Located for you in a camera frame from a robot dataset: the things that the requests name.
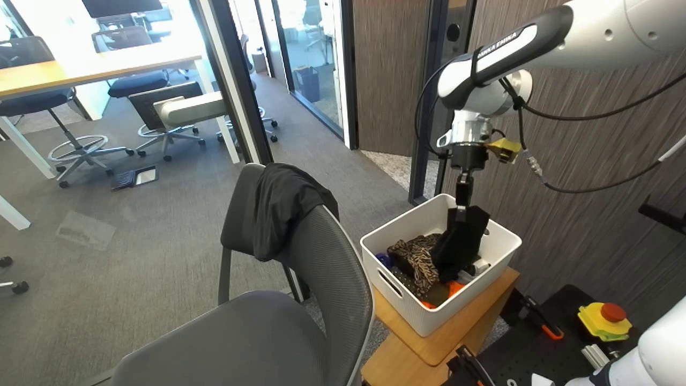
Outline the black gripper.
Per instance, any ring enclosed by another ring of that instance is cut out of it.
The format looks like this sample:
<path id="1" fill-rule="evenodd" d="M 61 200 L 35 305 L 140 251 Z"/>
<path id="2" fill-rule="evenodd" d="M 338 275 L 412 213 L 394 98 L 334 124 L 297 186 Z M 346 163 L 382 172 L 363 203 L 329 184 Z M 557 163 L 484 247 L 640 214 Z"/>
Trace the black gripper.
<path id="1" fill-rule="evenodd" d="M 462 169 L 456 179 L 456 208 L 469 208 L 471 207 L 471 196 L 475 196 L 475 173 L 481 172 L 486 163 L 488 154 L 482 143 L 453 143 L 450 145 L 450 166 L 454 169 Z"/>

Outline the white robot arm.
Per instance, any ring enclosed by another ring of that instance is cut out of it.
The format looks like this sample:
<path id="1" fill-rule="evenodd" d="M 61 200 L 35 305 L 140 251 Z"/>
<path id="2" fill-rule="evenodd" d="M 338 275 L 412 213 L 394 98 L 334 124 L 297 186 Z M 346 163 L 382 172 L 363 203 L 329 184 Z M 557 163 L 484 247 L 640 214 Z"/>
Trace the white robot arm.
<path id="1" fill-rule="evenodd" d="M 450 60 L 435 92 L 454 112 L 438 139 L 450 149 L 456 207 L 471 201 L 475 173 L 486 162 L 488 121 L 531 95 L 533 67 L 617 68 L 686 46 L 686 0 L 567 0 L 522 24 L 497 42 Z"/>

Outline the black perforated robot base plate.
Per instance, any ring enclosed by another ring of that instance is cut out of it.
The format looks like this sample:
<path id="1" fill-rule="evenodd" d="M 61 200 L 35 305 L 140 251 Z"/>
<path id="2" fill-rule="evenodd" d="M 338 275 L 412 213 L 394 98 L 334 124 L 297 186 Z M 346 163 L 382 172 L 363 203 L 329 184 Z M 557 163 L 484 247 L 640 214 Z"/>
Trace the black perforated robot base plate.
<path id="1" fill-rule="evenodd" d="M 577 286 L 564 286 L 546 300 L 533 300 L 515 290 L 501 311 L 510 331 L 482 349 L 479 362 L 497 386 L 506 386 L 508 379 L 530 386 L 533 373 L 562 386 L 594 371 L 582 355 L 585 345 L 597 344 L 611 361 L 628 355 L 641 329 L 635 326 L 627 341 L 603 344 L 577 317 L 577 311 L 590 302 L 594 297 Z"/>

